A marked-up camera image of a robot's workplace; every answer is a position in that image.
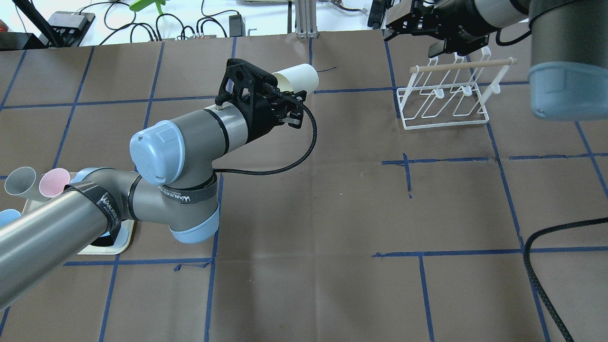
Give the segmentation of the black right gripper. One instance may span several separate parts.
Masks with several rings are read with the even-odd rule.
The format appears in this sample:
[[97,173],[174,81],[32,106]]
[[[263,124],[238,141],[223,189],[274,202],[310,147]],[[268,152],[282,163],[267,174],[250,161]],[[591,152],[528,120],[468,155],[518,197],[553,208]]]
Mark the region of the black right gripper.
[[473,0],[402,0],[386,11],[383,39],[428,36],[438,39],[428,48],[428,57],[467,56],[487,46],[491,33],[491,24]]

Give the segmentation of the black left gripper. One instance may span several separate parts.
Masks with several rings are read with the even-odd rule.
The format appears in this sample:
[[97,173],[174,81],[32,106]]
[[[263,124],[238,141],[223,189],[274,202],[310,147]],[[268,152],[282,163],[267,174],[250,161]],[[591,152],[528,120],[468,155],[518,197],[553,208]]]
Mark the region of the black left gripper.
[[229,58],[215,104],[228,102],[241,112],[249,143],[284,125],[284,119],[294,119],[289,126],[300,129],[304,110],[298,95],[304,96],[304,91],[282,92],[276,76],[248,61]]

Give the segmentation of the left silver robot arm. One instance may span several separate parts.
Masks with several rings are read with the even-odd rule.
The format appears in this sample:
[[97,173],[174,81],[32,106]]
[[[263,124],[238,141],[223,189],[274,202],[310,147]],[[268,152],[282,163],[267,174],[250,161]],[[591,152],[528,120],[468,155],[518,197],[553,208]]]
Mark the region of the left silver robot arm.
[[165,224],[181,243],[214,236],[223,169],[213,162],[276,126],[300,128],[318,84],[308,63],[269,73],[228,59],[213,105],[134,134],[136,171],[82,169],[58,196],[1,225],[2,309],[100,237],[115,241],[128,219]]

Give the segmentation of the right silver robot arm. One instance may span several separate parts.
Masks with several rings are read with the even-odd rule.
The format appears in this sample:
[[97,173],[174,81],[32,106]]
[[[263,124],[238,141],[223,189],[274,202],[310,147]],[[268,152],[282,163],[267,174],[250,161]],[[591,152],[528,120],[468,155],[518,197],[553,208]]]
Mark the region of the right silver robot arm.
[[608,3],[605,0],[411,0],[386,11],[383,38],[429,36],[428,56],[466,56],[525,19],[531,38],[531,113],[550,121],[608,114]]

